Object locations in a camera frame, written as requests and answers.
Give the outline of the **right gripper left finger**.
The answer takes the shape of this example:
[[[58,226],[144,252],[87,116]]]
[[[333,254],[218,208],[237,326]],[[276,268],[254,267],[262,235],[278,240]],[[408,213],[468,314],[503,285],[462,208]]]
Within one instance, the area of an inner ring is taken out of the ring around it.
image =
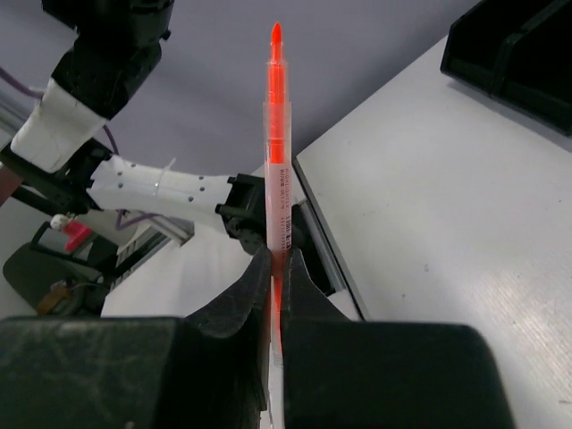
[[[268,406],[271,256],[185,317],[1,323],[4,428],[256,428]]]

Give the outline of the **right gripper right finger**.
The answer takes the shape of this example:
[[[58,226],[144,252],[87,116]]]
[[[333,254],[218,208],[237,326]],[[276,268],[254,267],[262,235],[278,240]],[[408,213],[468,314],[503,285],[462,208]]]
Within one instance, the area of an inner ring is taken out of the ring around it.
[[[492,351],[463,324],[358,322],[312,282],[301,251],[282,288],[288,428],[512,428]]]

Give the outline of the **orange thin pen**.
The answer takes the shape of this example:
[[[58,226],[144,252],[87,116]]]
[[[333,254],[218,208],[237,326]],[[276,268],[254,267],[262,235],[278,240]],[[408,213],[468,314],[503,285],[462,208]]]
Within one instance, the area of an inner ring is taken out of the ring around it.
[[[282,285],[287,256],[292,246],[291,226],[291,102],[288,62],[285,59],[282,26],[275,23],[266,63],[265,119],[265,227],[271,252],[271,348],[273,361],[282,365]]]

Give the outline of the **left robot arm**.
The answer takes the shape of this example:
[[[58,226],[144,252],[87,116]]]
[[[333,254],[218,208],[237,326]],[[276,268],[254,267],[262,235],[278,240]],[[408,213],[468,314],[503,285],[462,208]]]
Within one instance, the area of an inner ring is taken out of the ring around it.
[[[132,212],[141,221],[199,223],[239,240],[265,241],[261,178],[204,176],[138,164],[97,133],[133,98],[170,37],[171,1],[45,1],[43,11],[75,31],[37,103],[1,161],[62,215]]]

